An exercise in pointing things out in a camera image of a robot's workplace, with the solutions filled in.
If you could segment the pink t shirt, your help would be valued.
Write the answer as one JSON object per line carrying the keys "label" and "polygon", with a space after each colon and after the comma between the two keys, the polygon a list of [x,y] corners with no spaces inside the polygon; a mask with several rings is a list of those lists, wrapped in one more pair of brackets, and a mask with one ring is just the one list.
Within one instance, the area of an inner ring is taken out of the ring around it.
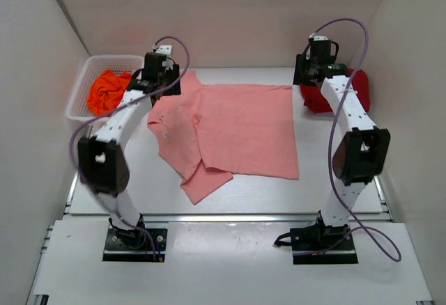
{"label": "pink t shirt", "polygon": [[205,85],[188,72],[180,87],[155,103],[147,126],[192,204],[235,174],[299,178],[291,86]]}

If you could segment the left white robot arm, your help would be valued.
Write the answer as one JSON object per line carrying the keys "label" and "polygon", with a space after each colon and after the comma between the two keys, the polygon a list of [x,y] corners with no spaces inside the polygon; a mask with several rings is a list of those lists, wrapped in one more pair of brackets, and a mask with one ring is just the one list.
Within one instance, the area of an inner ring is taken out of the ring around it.
{"label": "left white robot arm", "polygon": [[109,213],[115,237],[130,249],[139,249],[153,238],[127,192],[130,171],[124,149],[158,98],[180,94],[179,77],[171,46],[146,53],[143,67],[131,76],[115,112],[92,137],[77,143],[82,180]]}

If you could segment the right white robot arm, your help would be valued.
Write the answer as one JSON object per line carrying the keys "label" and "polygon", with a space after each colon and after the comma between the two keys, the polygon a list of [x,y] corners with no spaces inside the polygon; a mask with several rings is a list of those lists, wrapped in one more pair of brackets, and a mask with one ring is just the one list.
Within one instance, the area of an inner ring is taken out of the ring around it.
{"label": "right white robot arm", "polygon": [[300,256],[354,252],[349,226],[352,209],[383,170],[390,144],[389,131],[378,128],[368,117],[348,68],[336,62],[338,52],[336,42],[311,36],[296,59],[294,84],[319,89],[335,115],[332,131],[341,133],[339,145],[328,151],[332,193],[327,206],[318,212],[314,224],[292,228],[274,242],[275,247],[291,247]]}

